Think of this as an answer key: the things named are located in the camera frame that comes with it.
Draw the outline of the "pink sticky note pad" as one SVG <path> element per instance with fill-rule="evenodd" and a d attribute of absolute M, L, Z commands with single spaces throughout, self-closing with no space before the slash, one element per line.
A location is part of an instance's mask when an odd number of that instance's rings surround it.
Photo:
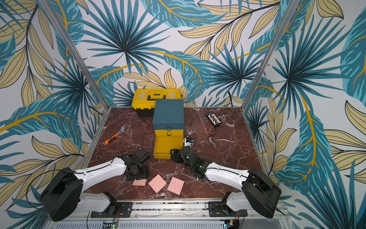
<path fill-rule="evenodd" d="M 181 191 L 183 189 L 184 183 L 185 182 L 183 180 L 172 177 L 167 190 L 176 195 L 180 195 Z"/>
<path fill-rule="evenodd" d="M 158 174 L 156 175 L 148 185 L 153 189 L 153 191 L 157 194 L 164 188 L 166 185 L 165 180 Z"/>
<path fill-rule="evenodd" d="M 146 179 L 139 179 L 139 180 L 136 179 L 136 180 L 133 181 L 132 185 L 133 186 L 144 187 L 144 186 L 146 186 L 146 182 L 147 182 Z"/>

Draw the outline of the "yellow bottom drawer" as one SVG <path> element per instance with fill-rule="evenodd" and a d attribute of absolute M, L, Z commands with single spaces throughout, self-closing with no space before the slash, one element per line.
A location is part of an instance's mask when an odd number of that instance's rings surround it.
<path fill-rule="evenodd" d="M 170 159 L 172 149 L 183 148 L 184 136 L 157 136 L 153 156 L 155 159 Z"/>

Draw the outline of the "yellow drawer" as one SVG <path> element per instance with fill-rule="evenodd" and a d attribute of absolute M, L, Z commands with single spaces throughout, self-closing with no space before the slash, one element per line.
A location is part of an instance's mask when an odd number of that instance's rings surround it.
<path fill-rule="evenodd" d="M 155 130 L 156 136 L 184 136 L 184 130 Z"/>
<path fill-rule="evenodd" d="M 157 136 L 153 156 L 155 159 L 170 159 L 172 149 L 183 148 L 184 136 Z"/>

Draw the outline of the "teal top drawer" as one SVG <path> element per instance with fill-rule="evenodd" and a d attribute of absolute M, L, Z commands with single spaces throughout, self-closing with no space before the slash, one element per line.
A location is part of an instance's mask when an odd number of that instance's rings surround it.
<path fill-rule="evenodd" d="M 184 121 L 153 120 L 153 126 L 155 130 L 167 130 L 167 126 L 172 130 L 183 130 Z"/>

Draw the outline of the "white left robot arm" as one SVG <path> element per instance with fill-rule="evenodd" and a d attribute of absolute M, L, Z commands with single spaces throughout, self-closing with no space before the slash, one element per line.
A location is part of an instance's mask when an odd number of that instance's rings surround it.
<path fill-rule="evenodd" d="M 94 212 L 100 217 L 116 217 L 122 211 L 109 193 L 86 193 L 85 190 L 113 177 L 126 176 L 127 181 L 147 179 L 146 163 L 150 155 L 139 149 L 135 154 L 122 154 L 105 163 L 86 169 L 61 169 L 40 195 L 51 220 L 64 220 L 75 212 Z"/>

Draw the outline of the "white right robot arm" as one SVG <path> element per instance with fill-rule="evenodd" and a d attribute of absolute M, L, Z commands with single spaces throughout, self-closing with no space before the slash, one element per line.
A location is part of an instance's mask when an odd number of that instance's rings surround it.
<path fill-rule="evenodd" d="M 172 149 L 171 160 L 185 165 L 194 178 L 207 179 L 231 186 L 239 192 L 229 192 L 222 199 L 223 205 L 231 211 L 254 210 L 271 219 L 277 211 L 281 189 L 261 169 L 238 170 L 200 159 L 191 147 Z"/>

